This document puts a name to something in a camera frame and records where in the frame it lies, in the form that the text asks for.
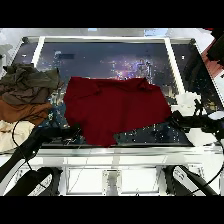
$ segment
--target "red shirt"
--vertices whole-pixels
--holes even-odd
[[[80,124],[88,144],[108,147],[115,133],[164,122],[171,115],[160,88],[144,78],[71,77],[64,97],[65,118]]]

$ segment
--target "folded clothing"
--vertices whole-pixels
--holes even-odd
[[[35,126],[39,125],[48,116],[50,103],[10,105],[0,97],[0,120],[13,123],[19,120],[30,121]]]
[[[108,147],[113,135],[164,122],[171,115],[160,88],[145,78],[72,77],[64,97],[65,118],[79,123],[88,144]]]
[[[33,64],[3,68],[7,73],[0,80],[0,95],[12,105],[45,103],[51,93],[63,85],[58,69],[39,72]]]
[[[0,152],[5,152],[17,147],[13,142],[12,132],[17,122],[12,124],[3,120],[0,121]],[[34,124],[29,121],[20,121],[14,130],[14,139],[18,145],[21,145],[30,135]]]
[[[172,105],[171,110],[172,112],[180,111],[182,116],[193,116],[196,109],[196,99],[201,102],[201,96],[192,92],[176,95],[178,105]],[[191,128],[185,135],[194,146],[203,146],[217,141],[213,134],[205,133],[201,128]]]

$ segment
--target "brown cloth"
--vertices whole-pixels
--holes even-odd
[[[7,73],[0,80],[0,96],[8,104],[46,103],[51,93],[63,85],[58,69],[39,72],[33,64],[3,68]]]
[[[52,105],[50,103],[9,105],[0,97],[0,108],[0,120],[13,123],[24,119],[37,126],[43,122],[44,118],[47,118],[48,109],[52,108]]]

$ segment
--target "white fabric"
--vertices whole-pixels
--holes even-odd
[[[201,96],[197,95],[196,93],[186,92],[184,94],[177,95],[177,105],[172,105],[171,111],[174,112],[176,110],[179,110],[181,115],[184,117],[193,116],[196,108],[194,102],[195,99],[197,99],[199,103],[201,102]],[[205,133],[201,130],[201,128],[191,128],[189,133],[185,134],[188,140],[194,146],[203,146],[217,141],[213,134]]]
[[[0,152],[5,152],[16,148],[12,140],[12,131],[17,122],[7,123],[0,121]],[[20,121],[14,131],[14,139],[18,145],[21,145],[30,135],[34,128],[34,124],[29,121]]]

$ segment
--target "white floor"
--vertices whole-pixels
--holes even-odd
[[[182,38],[195,38],[200,51],[202,52],[213,40],[210,35],[210,31],[206,31],[202,28],[0,28],[0,54],[5,54],[7,60],[10,59],[19,40],[24,36],[166,36],[166,37],[182,37]],[[209,181],[220,169],[223,161],[221,155],[206,155],[206,156],[186,156],[185,161],[197,160],[203,163],[205,171],[205,179]],[[82,159],[79,165],[84,165],[86,158]],[[88,160],[88,164],[107,164],[107,158],[99,158],[96,161],[95,158]],[[49,165],[51,158],[35,158],[33,164],[36,165]],[[147,158],[147,162],[160,163],[164,160],[164,156],[154,156],[153,158]],[[182,157],[175,156],[175,160],[183,161]],[[69,164],[77,164],[76,158],[70,158]],[[211,186],[219,191],[219,180],[215,180]]]

